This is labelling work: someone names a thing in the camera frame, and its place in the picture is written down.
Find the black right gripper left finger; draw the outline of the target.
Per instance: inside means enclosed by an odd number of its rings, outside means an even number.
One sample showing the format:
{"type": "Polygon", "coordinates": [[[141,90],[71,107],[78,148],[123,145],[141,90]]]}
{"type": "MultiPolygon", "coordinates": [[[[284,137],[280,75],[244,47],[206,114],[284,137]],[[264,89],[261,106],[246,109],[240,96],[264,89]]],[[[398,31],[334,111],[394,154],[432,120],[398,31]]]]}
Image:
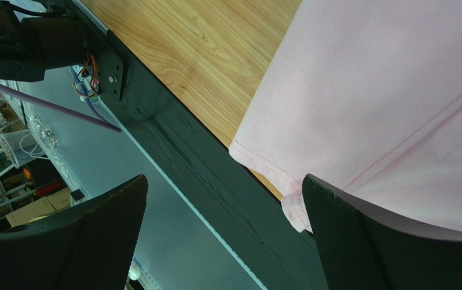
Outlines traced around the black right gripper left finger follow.
{"type": "Polygon", "coordinates": [[[123,289],[146,209],[143,175],[0,232],[0,289],[123,289]]]}

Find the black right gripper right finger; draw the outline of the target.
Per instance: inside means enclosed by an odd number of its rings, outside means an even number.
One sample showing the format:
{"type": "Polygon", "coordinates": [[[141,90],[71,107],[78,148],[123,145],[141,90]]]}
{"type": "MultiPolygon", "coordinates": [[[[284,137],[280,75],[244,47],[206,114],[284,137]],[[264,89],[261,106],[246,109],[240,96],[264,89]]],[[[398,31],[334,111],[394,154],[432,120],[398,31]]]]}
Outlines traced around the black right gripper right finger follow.
{"type": "Polygon", "coordinates": [[[302,197],[330,289],[462,289],[462,231],[394,213],[311,174],[302,197]]]}

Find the pink t shirt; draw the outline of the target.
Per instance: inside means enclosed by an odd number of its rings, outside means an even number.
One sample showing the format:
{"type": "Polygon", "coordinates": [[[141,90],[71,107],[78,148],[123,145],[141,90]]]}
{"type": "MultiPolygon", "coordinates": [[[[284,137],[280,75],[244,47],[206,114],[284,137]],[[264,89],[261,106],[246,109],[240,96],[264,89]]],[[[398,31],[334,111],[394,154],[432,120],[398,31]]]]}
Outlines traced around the pink t shirt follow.
{"type": "Polygon", "coordinates": [[[308,174],[462,231],[462,1],[302,1],[229,153],[297,231],[308,174]]]}

